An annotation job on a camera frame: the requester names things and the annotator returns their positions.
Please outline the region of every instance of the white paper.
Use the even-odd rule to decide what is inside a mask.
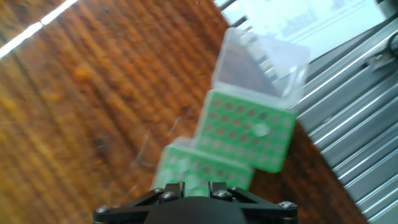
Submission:
[[[240,0],[257,34],[310,47],[313,60],[386,18],[375,0]]]

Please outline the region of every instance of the green plastic tray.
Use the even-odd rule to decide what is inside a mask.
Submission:
[[[211,90],[195,135],[203,152],[279,172],[297,115]]]
[[[226,182],[231,187],[248,189],[253,169],[236,161],[223,159],[189,147],[169,145],[165,148],[154,187],[185,182],[186,196],[208,196],[208,181]]]

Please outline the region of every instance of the black mount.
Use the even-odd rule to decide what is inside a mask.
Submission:
[[[185,197],[185,184],[166,184],[119,208],[93,212],[94,223],[106,224],[297,224],[297,206],[273,204],[237,187],[209,182],[208,197]]]

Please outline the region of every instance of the wooden table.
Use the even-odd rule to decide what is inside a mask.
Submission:
[[[61,3],[0,2],[0,45]],[[227,27],[210,0],[79,0],[0,59],[1,223],[90,223],[148,191],[162,148],[193,135]],[[300,223],[366,223],[299,125],[251,191]]]

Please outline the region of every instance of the plastic box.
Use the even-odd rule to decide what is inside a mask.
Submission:
[[[186,196],[208,196],[208,181],[226,182],[248,189],[254,169],[213,154],[191,148],[191,139],[178,137],[165,147],[154,178],[153,188],[185,182]]]
[[[194,147],[268,172],[282,170],[296,113],[211,90],[206,96]]]
[[[262,105],[288,109],[303,98],[309,58],[307,47],[229,28],[212,86]]]

